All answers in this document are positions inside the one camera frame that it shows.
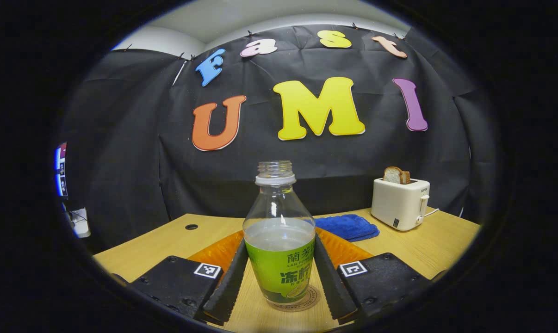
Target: clear plastic bottle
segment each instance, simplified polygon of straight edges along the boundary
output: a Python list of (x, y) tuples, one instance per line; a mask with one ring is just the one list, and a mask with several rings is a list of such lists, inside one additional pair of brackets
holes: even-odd
[(293, 191), (290, 161), (260, 162), (258, 172), (260, 192), (242, 225), (248, 255), (267, 301), (296, 303), (310, 280), (316, 223)]

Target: orange letter u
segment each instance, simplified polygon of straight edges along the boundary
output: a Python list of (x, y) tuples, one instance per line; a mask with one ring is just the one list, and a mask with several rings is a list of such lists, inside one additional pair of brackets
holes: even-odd
[(195, 123), (192, 127), (192, 143), (195, 148), (203, 151), (222, 149), (235, 139), (240, 125), (240, 107), (246, 96), (239, 95), (223, 101), (226, 112), (226, 128), (220, 135), (209, 135), (209, 120), (211, 113), (217, 107), (216, 103), (207, 103), (197, 107), (192, 113)]

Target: black fabric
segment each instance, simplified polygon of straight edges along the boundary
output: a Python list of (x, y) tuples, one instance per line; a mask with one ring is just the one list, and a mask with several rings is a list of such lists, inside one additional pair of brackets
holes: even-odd
[(159, 188), (156, 123), (177, 65), (166, 53), (111, 52), (66, 108), (66, 206), (86, 207), (91, 236), (84, 241), (96, 251), (169, 221)]
[(482, 88), (470, 80), (467, 72), (411, 28), (404, 39), (440, 76), (450, 92), (454, 104), (462, 117), (467, 133), (470, 152), (470, 186), (464, 203), (462, 217), (481, 222), (490, 217), (498, 184), (508, 184), (509, 179), (500, 179), (503, 165), (507, 162), (499, 142), (498, 111), (493, 109), (489, 97)]
[[(320, 30), (343, 32), (352, 46), (329, 49), (319, 42)], [(408, 58), (395, 57), (373, 36), (395, 42)], [(246, 44), (262, 38), (275, 39), (278, 50), (240, 56)], [(88, 208), (93, 234), (114, 246), (184, 213), (244, 217), (258, 192), (257, 163), (291, 160), (296, 193), (314, 215), (370, 207), (372, 180), (397, 166), (431, 183), (429, 206), (453, 215), (464, 207), (463, 217), (477, 222), (488, 205), (488, 180), (495, 179), (499, 157), (489, 129), (490, 107), (441, 51), (429, 49), (413, 30), (406, 40), (337, 25), (277, 28), (198, 55), (174, 86), (182, 66), (175, 56), (113, 51), (69, 106), (63, 141), (68, 142), (72, 200)], [(222, 72), (203, 87), (196, 67), (220, 48), (226, 50)], [(353, 100), (366, 132), (332, 135), (330, 114), (323, 134), (316, 136), (300, 116), (306, 137), (278, 139), (283, 112), (273, 86), (299, 80), (318, 97), (325, 80), (337, 76), (353, 80)], [(406, 106), (393, 78), (415, 83), (427, 131), (406, 127)], [(209, 128), (217, 135), (225, 126), (222, 102), (237, 95), (247, 100), (233, 142), (214, 151), (195, 148), (192, 111), (217, 103)]]

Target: foam letter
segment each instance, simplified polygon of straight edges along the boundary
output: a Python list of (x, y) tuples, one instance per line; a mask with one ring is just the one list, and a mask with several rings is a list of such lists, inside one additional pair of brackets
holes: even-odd
[(316, 98), (300, 81), (286, 81), (275, 85), (273, 91), (281, 95), (283, 103), (283, 129), (279, 131), (279, 139), (296, 140), (306, 136), (306, 129), (300, 126), (298, 112), (315, 135), (321, 135), (324, 131), (330, 111), (332, 124), (328, 130), (333, 135), (364, 133), (366, 126), (357, 117), (351, 94), (352, 86), (351, 79), (329, 78), (324, 83), (320, 97)]
[(390, 40), (387, 40), (383, 36), (372, 37), (372, 40), (375, 40), (376, 42), (381, 44), (386, 49), (386, 51), (389, 51), (393, 55), (396, 55), (397, 57), (401, 57), (401, 58), (406, 58), (406, 53), (404, 53), (403, 51), (399, 51), (394, 47), (396, 45), (395, 42), (391, 42)]
[(219, 49), (213, 52), (212, 55), (210, 55), (207, 59), (205, 59), (205, 61), (200, 63), (197, 66), (197, 69), (195, 69), (195, 72), (198, 70), (203, 76), (203, 83), (201, 84), (202, 86), (207, 85), (209, 82), (211, 82), (211, 80), (213, 80), (222, 72), (221, 68), (215, 68), (215, 66), (222, 65), (223, 58), (219, 55), (221, 55), (225, 51), (225, 49)]
[(351, 42), (345, 38), (343, 32), (333, 31), (333, 30), (321, 30), (317, 33), (318, 37), (321, 38), (320, 42), (326, 47), (342, 47), (347, 48), (351, 46)]
[(246, 44), (245, 49), (240, 52), (243, 57), (250, 57), (253, 55), (266, 55), (268, 53), (275, 52), (277, 47), (275, 47), (274, 39), (260, 39), (254, 42)]
[(222, 149), (235, 139), (240, 125), (240, 107), (246, 96), (239, 95), (226, 99), (222, 104), (228, 108), (226, 112), (226, 128), (220, 135), (209, 135), (209, 120), (216, 103), (207, 103), (196, 108), (195, 123), (192, 127), (192, 143), (195, 148), (203, 151)]
[(423, 119), (423, 112), (419, 106), (417, 93), (415, 92), (415, 84), (406, 79), (395, 78), (392, 79), (395, 85), (402, 91), (404, 103), (406, 103), (406, 111), (409, 114), (409, 119), (406, 121), (406, 127), (411, 131), (425, 131), (427, 130), (427, 122)]

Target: toast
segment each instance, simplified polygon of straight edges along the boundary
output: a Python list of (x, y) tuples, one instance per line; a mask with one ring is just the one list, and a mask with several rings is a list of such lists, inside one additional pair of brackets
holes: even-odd
[(396, 166), (389, 166), (384, 170), (383, 181), (396, 184), (410, 184), (410, 173), (408, 171), (402, 171)]

